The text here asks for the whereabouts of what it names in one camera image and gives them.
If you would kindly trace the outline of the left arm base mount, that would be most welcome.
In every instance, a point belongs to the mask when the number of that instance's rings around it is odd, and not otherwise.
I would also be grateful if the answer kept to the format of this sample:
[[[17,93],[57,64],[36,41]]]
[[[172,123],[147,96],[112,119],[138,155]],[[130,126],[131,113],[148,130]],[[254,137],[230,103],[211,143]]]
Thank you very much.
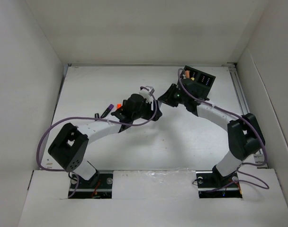
[[[77,176],[69,174],[70,187],[68,190],[69,199],[111,199],[113,186],[113,171],[101,171],[99,176],[93,181],[93,184],[88,183]]]

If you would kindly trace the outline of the orange pastel highlighter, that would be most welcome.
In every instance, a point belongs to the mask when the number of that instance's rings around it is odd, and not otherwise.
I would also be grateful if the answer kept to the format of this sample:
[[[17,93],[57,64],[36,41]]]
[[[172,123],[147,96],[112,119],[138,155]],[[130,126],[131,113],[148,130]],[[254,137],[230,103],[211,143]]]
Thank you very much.
[[[190,73],[189,73],[188,70],[185,71],[185,77],[186,77],[186,78],[190,78]]]

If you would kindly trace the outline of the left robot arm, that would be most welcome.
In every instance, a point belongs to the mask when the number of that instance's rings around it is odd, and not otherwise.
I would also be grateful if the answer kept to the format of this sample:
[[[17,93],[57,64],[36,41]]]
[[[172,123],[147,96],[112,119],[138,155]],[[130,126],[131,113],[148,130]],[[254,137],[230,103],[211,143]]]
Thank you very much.
[[[110,115],[82,126],[65,124],[50,147],[49,155],[66,172],[73,172],[87,187],[94,187],[99,181],[99,171],[84,155],[87,146],[103,137],[121,133],[135,126],[135,121],[157,121],[162,116],[158,101],[148,101],[141,94],[132,94],[123,105]]]

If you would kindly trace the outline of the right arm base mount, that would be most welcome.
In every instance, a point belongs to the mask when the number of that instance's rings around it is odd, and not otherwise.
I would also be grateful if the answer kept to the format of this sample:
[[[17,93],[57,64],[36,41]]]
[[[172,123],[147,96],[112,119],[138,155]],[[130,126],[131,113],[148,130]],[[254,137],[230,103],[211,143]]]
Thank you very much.
[[[214,167],[212,170],[196,171],[193,184],[198,187],[200,199],[242,198],[238,180],[236,172],[222,177]]]

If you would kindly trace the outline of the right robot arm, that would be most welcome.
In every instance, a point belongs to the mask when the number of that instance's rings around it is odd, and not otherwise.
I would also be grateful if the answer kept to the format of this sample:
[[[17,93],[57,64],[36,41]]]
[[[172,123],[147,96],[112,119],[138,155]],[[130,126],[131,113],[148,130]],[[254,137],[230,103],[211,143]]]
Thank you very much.
[[[228,182],[228,176],[248,156],[265,146],[265,139],[253,114],[239,116],[209,102],[207,96],[214,81],[213,76],[201,76],[199,79],[180,77],[158,101],[171,107],[184,105],[193,115],[206,119],[227,132],[229,150],[213,167],[211,175],[213,184],[223,186]]]

